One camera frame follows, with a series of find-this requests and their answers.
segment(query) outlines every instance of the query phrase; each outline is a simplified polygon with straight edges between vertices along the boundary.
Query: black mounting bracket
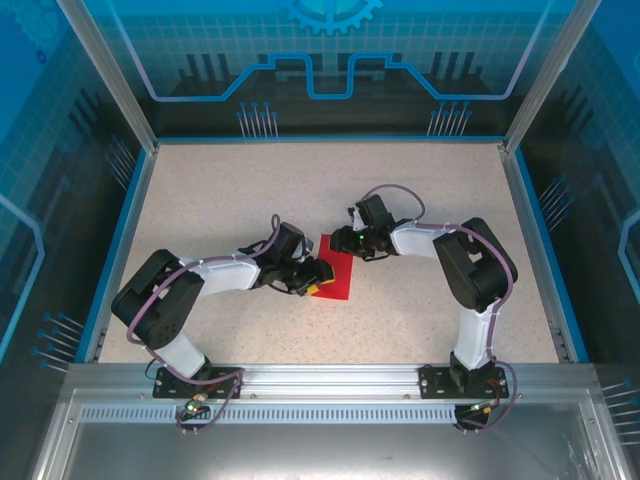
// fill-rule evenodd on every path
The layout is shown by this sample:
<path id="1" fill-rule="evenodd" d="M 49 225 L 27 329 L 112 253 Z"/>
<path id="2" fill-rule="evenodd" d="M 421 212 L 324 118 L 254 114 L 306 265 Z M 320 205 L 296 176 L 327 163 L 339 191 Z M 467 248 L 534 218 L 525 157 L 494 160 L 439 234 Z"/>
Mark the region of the black mounting bracket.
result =
<path id="1" fill-rule="evenodd" d="M 214 379 L 237 371 L 238 367 L 213 367 L 209 376 L 211 379 Z M 217 385 L 215 389 L 208 392 L 208 398 L 227 398 L 229 392 L 233 388 L 234 380 L 235 378 L 231 378 Z M 239 385 L 231 398 L 240 398 L 241 388 L 242 385 Z M 182 380 L 178 380 L 169 372 L 169 370 L 162 367 L 159 368 L 156 373 L 156 381 L 153 386 L 153 398 L 188 399 L 198 393 L 201 393 L 204 389 L 205 387 L 192 385 L 190 383 L 185 383 Z"/>
<path id="2" fill-rule="evenodd" d="M 419 368 L 418 385 L 420 387 L 420 398 L 423 400 L 459 400 L 461 398 L 490 400 L 496 397 L 495 390 L 487 383 L 492 379 L 496 380 L 500 385 L 500 398 L 509 397 L 509 387 L 504 369 L 495 366 L 493 363 L 485 365 L 482 369 L 482 377 L 467 385 L 464 392 L 461 392 L 452 380 L 450 369 L 447 366 L 434 367 L 432 365 L 425 365 Z"/>

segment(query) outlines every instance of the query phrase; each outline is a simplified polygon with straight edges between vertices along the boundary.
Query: blue edge trim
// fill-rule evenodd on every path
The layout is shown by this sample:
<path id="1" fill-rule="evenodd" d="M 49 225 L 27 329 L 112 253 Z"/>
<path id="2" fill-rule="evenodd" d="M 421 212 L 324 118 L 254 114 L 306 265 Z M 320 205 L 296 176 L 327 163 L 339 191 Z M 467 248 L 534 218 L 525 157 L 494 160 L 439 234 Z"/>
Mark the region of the blue edge trim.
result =
<path id="1" fill-rule="evenodd" d="M 551 274 L 553 275 L 553 280 L 555 281 L 556 289 L 558 290 L 558 296 L 560 297 L 562 310 L 564 310 L 564 315 L 567 319 L 567 328 L 569 329 L 569 336 L 571 338 L 565 340 L 568 340 L 573 344 L 576 356 L 578 357 L 576 360 L 580 363 L 587 363 L 589 362 L 589 355 L 587 355 L 587 349 L 585 348 L 584 341 L 582 340 L 582 334 L 580 333 L 578 320 L 576 319 L 576 314 L 573 311 L 571 300 L 569 300 L 569 292 L 567 291 L 567 286 L 565 285 L 564 279 L 562 278 L 562 272 L 560 272 L 558 258 L 556 257 L 556 252 L 553 249 L 549 231 L 547 230 L 547 226 L 544 223 L 542 210 L 540 209 L 540 204 L 538 203 L 538 197 L 535 190 L 533 189 L 533 182 L 531 181 L 531 176 L 529 175 L 529 169 L 525 164 L 524 155 L 522 154 L 520 147 L 516 149 L 516 161 L 518 162 L 518 168 L 520 169 L 520 173 L 522 174 L 524 187 L 527 190 L 527 197 L 529 197 L 529 202 L 531 203 L 531 208 L 533 209 L 533 215 L 536 219 L 540 237 L 542 237 L 542 245 L 544 247 L 544 251 L 547 255 L 547 258 L 549 259 Z"/>
<path id="2" fill-rule="evenodd" d="M 111 271 L 113 270 L 113 264 L 116 259 L 116 254 L 118 253 L 118 248 L 120 247 L 120 242 L 122 241 L 124 227 L 127 224 L 127 219 L 129 218 L 129 214 L 131 213 L 133 198 L 135 196 L 136 190 L 138 189 L 140 176 L 142 175 L 142 170 L 147 161 L 149 161 L 149 158 L 147 156 L 146 150 L 143 148 L 140 150 L 140 155 L 138 155 L 136 168 L 133 171 L 131 182 L 129 182 L 127 195 L 124 197 L 124 203 L 122 204 L 122 210 L 120 211 L 120 216 L 118 217 L 118 223 L 116 224 L 116 229 L 113 232 L 111 245 L 109 246 L 109 251 L 107 252 L 107 258 L 104 261 L 104 267 L 102 268 L 102 273 L 100 274 L 100 280 L 98 281 L 98 286 L 96 287 L 96 293 L 93 296 L 91 309 L 89 310 L 89 315 L 87 316 L 87 323 L 85 324 L 84 330 L 82 332 L 78 350 L 76 350 L 76 357 L 74 360 L 75 362 L 84 362 L 89 351 L 93 330 L 96 328 L 96 323 L 98 322 L 98 312 L 100 311 L 100 307 L 107 290 L 107 285 L 109 283 L 109 277 L 111 276 Z"/>
<path id="3" fill-rule="evenodd" d="M 336 141 L 336 140 L 416 140 L 416 139 L 424 139 L 424 140 L 444 140 L 444 139 L 455 139 L 457 141 L 460 140 L 470 140 L 470 141 L 478 141 L 478 140 L 486 140 L 486 141 L 497 141 L 500 142 L 503 137 L 500 136 L 476 136 L 476 137 L 427 137 L 424 135 L 414 135 L 414 136 L 398 136 L 398 135 L 381 135 L 381 136 L 373 136 L 373 135 L 364 135 L 364 136 L 356 136 L 356 137 L 340 137 L 340 136 L 328 136 L 328 137 L 280 137 L 280 140 L 286 141 Z M 246 138 L 237 138 L 237 137 L 209 137 L 209 138 L 190 138 L 190 137 L 168 137 L 160 139 L 161 142 L 164 143 L 242 143 L 242 142 L 260 142 L 259 138 L 257 139 L 246 139 Z M 107 283 L 109 280 L 109 276 L 111 275 L 111 270 L 113 269 L 113 263 L 115 261 L 116 253 L 120 246 L 120 241 L 122 239 L 122 234 L 124 231 L 125 224 L 127 222 L 127 218 L 131 212 L 131 206 L 133 203 L 133 197 L 135 191 L 138 187 L 138 182 L 140 181 L 140 175 L 142 173 L 142 169 L 144 166 L 146 158 L 146 152 L 144 150 L 141 151 L 140 156 L 138 158 L 138 162 L 136 164 L 136 169 L 133 173 L 133 178 L 131 179 L 131 184 L 129 186 L 129 190 L 127 191 L 127 195 L 124 200 L 124 204 L 122 206 L 122 211 L 120 213 L 120 217 L 118 219 L 118 223 L 116 225 L 115 232 L 113 234 L 113 239 L 111 240 L 111 246 L 109 247 L 109 252 L 107 254 L 107 258 L 105 260 L 105 266 L 102 270 L 102 274 L 100 276 L 100 281 L 98 282 L 98 286 L 96 288 L 96 294 L 93 298 L 93 303 L 91 304 L 91 309 L 89 311 L 89 315 L 87 317 L 87 323 L 84 329 L 84 333 L 80 340 L 80 345 L 78 346 L 78 351 L 76 353 L 76 362 L 82 362 L 88 353 L 89 344 L 91 342 L 91 337 L 93 333 L 93 329 L 96 327 L 96 322 L 98 320 L 98 312 L 100 310 L 101 303 L 104 298 L 104 294 L 107 288 Z M 522 151 L 520 148 L 516 150 L 516 160 L 518 168 L 522 174 L 522 178 L 524 181 L 524 186 L 527 192 L 527 196 L 529 197 L 529 202 L 531 202 L 531 207 L 533 209 L 533 214 L 536 220 L 536 224 L 538 230 L 540 231 L 540 236 L 542 237 L 542 244 L 549 259 L 549 264 L 551 266 L 551 273 L 553 275 L 553 279 L 556 284 L 556 288 L 558 290 L 558 295 L 560 297 L 560 302 L 562 305 L 562 309 L 564 310 L 564 314 L 567 321 L 567 327 L 569 329 L 568 339 L 573 343 L 577 361 L 581 363 L 589 362 L 589 356 L 587 355 L 587 350 L 584 345 L 584 341 L 582 339 L 582 334 L 580 333 L 580 328 L 578 327 L 578 321 L 576 320 L 575 312 L 573 311 L 573 307 L 571 306 L 571 301 L 569 300 L 569 293 L 567 291 L 567 287 L 564 283 L 564 279 L 562 278 L 562 273 L 560 272 L 560 265 L 558 264 L 558 259 L 556 257 L 555 251 L 553 250 L 553 245 L 551 243 L 551 237 L 549 236 L 549 232 L 544 223 L 544 219 L 542 217 L 542 211 L 540 210 L 540 205 L 538 204 L 538 199 L 533 189 L 533 182 L 531 181 L 531 176 L 529 175 L 529 170 L 524 161 L 524 156 L 522 155 Z"/>

